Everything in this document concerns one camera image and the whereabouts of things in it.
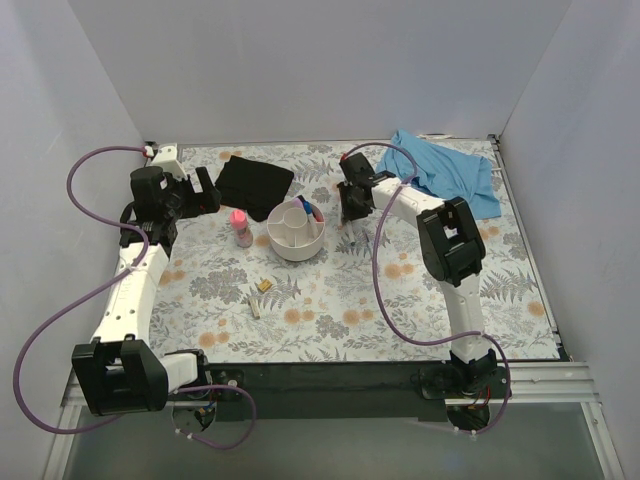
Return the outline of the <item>green capped white marker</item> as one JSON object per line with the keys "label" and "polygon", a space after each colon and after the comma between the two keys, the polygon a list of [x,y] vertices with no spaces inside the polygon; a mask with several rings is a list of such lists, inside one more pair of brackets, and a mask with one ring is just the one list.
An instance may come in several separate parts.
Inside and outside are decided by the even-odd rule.
{"label": "green capped white marker", "polygon": [[349,237],[349,242],[351,246],[355,246],[356,244],[356,236],[354,232],[353,222],[349,221],[346,223],[346,230]]}

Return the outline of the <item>pink capped small bottle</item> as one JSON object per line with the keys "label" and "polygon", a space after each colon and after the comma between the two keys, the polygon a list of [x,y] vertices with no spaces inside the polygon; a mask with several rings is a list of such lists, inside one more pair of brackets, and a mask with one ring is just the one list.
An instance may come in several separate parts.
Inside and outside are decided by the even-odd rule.
{"label": "pink capped small bottle", "polygon": [[251,232],[248,216],[243,210],[233,210],[229,217],[231,228],[238,246],[248,248],[253,243],[253,234]]}

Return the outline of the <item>blue capped white marker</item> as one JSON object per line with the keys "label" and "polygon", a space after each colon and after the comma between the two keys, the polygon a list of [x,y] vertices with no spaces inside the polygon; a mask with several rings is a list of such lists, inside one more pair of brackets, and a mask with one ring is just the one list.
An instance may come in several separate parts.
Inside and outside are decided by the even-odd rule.
{"label": "blue capped white marker", "polygon": [[311,204],[307,201],[303,202],[303,207],[307,215],[307,221],[309,224],[309,231],[311,234],[311,238],[315,240],[318,237],[319,233],[318,233],[318,227],[317,227],[316,219],[314,216],[313,208]]}

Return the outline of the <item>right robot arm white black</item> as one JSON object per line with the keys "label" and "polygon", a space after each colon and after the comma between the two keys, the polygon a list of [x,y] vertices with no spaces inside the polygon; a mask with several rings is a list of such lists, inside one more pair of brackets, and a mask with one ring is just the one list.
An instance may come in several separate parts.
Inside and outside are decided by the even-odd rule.
{"label": "right robot arm white black", "polygon": [[479,395],[496,372],[497,359],[484,337],[479,274],[486,249],[469,205],[460,197],[430,196],[388,171],[377,173],[361,153],[344,155],[340,167],[343,218],[364,219],[380,210],[415,227],[423,263],[440,283],[451,331],[450,359],[439,373],[427,376],[428,386],[469,398]]}

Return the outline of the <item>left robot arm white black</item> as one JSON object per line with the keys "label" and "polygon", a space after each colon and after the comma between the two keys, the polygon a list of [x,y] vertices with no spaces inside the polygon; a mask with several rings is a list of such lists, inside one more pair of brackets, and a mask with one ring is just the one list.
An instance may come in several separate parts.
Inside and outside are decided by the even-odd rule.
{"label": "left robot arm white black", "polygon": [[221,195],[207,169],[197,168],[196,175],[199,191],[189,177],[178,179],[159,166],[130,175],[133,200],[119,219],[119,280],[91,341],[72,353],[73,370],[94,415],[158,411],[178,389],[193,400],[212,390],[202,350],[157,357],[149,346],[155,297],[177,239],[177,221],[220,209]]}

